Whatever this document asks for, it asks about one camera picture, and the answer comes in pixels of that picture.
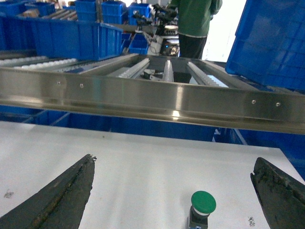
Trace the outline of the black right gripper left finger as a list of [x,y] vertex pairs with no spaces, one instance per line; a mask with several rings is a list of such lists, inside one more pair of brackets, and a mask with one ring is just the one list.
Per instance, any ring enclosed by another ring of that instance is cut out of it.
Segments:
[[96,157],[87,154],[0,218],[2,229],[77,229],[89,200]]

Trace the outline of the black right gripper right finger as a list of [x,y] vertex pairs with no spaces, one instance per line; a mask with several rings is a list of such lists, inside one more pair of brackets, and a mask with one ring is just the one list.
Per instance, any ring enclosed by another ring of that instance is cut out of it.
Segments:
[[304,184],[262,157],[257,158],[250,178],[271,229],[305,227]]

